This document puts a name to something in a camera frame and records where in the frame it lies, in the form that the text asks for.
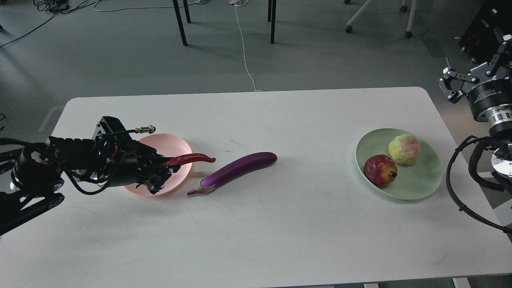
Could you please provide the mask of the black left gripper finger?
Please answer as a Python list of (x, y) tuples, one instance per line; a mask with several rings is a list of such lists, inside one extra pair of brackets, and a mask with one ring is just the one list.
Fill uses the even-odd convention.
[(168, 180), (173, 178), (174, 173), (180, 170), (180, 166), (160, 166), (158, 168), (152, 168), (144, 176), (144, 185), (150, 195), (163, 195), (171, 190), (168, 184), (165, 184)]
[(170, 161), (172, 157), (166, 157), (158, 153), (158, 151), (152, 151), (150, 154), (151, 166), (167, 166), (166, 163)]

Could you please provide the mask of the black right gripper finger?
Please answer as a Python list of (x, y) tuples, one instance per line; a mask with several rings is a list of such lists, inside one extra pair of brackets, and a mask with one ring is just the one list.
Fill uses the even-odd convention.
[(446, 67), (443, 69), (443, 75), (438, 78), (438, 85), (446, 100), (455, 104), (474, 88), (475, 78), (467, 73), (456, 71), (452, 67), (449, 57), (445, 57), (444, 60)]
[(486, 76), (510, 76), (511, 35), (503, 34), (499, 27), (495, 27), (493, 32), (499, 45), (494, 56), (487, 63)]

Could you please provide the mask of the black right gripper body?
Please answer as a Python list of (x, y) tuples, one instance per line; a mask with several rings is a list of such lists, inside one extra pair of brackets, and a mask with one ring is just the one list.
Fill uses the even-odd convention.
[(490, 80), (470, 91), (467, 100), (476, 122), (511, 122), (511, 79)]

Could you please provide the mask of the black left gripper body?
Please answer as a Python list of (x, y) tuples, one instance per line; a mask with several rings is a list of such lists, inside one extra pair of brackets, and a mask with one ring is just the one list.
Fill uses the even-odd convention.
[(150, 154), (156, 149), (146, 144), (129, 144), (114, 158), (114, 163), (108, 171), (108, 186), (126, 186), (140, 184), (144, 186), (144, 176), (152, 168)]

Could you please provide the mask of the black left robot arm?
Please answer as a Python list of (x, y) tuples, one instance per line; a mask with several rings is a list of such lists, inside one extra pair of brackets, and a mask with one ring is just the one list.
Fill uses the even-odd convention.
[(144, 186), (152, 195), (159, 192), (180, 166), (130, 136), (155, 130), (127, 130), (118, 118), (104, 116), (90, 139), (51, 136), (44, 143), (29, 143), (2, 138), (2, 146), (20, 148), (1, 153), (1, 173), (9, 172), (12, 184), (11, 192), (1, 192), (1, 234), (61, 204), (63, 174), (85, 195), (130, 184)]

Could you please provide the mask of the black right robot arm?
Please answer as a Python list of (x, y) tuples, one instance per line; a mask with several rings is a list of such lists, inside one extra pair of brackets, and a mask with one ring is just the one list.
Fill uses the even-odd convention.
[(505, 234), (511, 234), (509, 224), (496, 224), (470, 209), (456, 195), (450, 180), (452, 166), (458, 155), (467, 146), (474, 145), (468, 163), (470, 177), (483, 188), (511, 192), (511, 35), (503, 34), (498, 27), (493, 31), (498, 47), (490, 60), (467, 73), (461, 73), (454, 70), (446, 58), (446, 68), (438, 78), (446, 100), (457, 103), (465, 97), (473, 119), (490, 125), (488, 136), (469, 136), (455, 149), (446, 169), (446, 187), (459, 211)]

